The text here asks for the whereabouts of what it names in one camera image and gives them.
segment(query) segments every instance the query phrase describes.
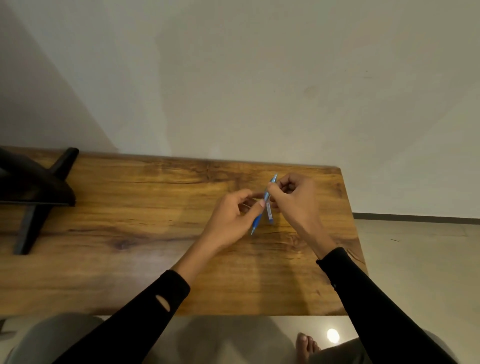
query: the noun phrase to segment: bare foot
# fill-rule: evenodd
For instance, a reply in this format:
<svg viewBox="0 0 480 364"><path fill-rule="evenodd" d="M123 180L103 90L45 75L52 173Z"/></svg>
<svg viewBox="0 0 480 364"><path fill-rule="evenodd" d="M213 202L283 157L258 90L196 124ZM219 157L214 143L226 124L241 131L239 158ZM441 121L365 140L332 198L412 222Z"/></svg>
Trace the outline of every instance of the bare foot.
<svg viewBox="0 0 480 364"><path fill-rule="evenodd" d="M320 351L317 342L302 332L297 335L295 349L297 350L297 364L308 364L309 356Z"/></svg>

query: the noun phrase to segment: tile floor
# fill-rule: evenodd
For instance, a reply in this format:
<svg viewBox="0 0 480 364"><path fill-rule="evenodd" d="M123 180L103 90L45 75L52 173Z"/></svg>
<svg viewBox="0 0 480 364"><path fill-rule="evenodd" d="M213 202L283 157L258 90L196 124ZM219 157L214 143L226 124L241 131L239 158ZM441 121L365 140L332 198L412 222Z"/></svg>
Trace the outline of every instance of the tile floor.
<svg viewBox="0 0 480 364"><path fill-rule="evenodd" d="M373 281L462 364L480 358L480 226L357 220ZM25 325L10 319L3 331ZM293 363L298 331L322 348L356 337L346 316L175 317L145 363ZM15 338L0 341L0 363Z"/></svg>

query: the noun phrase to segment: pen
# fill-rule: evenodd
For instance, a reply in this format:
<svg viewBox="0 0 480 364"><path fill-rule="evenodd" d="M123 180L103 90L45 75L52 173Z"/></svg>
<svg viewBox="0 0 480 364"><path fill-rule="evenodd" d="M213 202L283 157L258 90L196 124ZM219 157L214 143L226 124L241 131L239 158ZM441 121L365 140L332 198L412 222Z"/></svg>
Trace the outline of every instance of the pen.
<svg viewBox="0 0 480 364"><path fill-rule="evenodd" d="M273 176L273 178L270 180L270 182L273 182L275 183L276 182L276 175ZM268 193L267 189L265 188L265 193L264 193L264 201L267 202L268 201L268 198L270 197L270 194ZM253 232L255 231L255 229L257 228L258 226L258 223L260 222L260 218L262 217L262 214L258 215L255 220L253 221L253 224L252 224L252 232L250 233L250 235L253 234Z"/></svg>

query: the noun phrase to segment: black sleeve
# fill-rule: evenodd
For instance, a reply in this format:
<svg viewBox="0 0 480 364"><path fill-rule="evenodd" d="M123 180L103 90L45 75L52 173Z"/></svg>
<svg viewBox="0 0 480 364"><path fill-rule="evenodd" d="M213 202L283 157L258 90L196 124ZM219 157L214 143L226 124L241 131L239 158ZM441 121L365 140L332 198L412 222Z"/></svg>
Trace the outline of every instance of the black sleeve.
<svg viewBox="0 0 480 364"><path fill-rule="evenodd" d="M373 363L455 363L343 248L332 250L317 264L338 293Z"/></svg>
<svg viewBox="0 0 480 364"><path fill-rule="evenodd" d="M189 292L188 283L167 270L54 363L141 363ZM170 304L170 312L157 295Z"/></svg>

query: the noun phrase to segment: wooden table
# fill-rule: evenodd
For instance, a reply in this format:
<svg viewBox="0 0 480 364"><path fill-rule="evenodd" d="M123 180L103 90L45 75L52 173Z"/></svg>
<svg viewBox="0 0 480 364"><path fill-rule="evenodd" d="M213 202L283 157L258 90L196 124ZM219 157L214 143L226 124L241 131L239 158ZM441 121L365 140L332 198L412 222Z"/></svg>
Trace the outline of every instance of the wooden table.
<svg viewBox="0 0 480 364"><path fill-rule="evenodd" d="M9 149L47 167L61 153ZM0 314L112 314L176 262L220 196L289 171L316 180L325 227L366 271L339 168L81 152L67 179L77 206L53 208L29 255L12 255L24 207L0 206ZM178 313L344 315L312 251L274 219L216 256Z"/></svg>

